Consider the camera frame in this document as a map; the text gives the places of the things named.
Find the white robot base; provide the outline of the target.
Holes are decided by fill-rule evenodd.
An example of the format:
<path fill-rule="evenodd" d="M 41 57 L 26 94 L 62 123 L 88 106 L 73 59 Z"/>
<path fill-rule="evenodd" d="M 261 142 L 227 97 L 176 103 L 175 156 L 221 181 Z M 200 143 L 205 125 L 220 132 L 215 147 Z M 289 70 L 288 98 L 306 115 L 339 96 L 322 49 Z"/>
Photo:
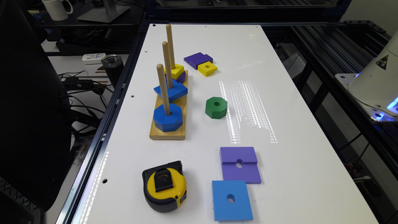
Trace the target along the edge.
<path fill-rule="evenodd" d="M 397 34 L 359 73 L 335 78 L 376 122 L 397 121 Z"/>

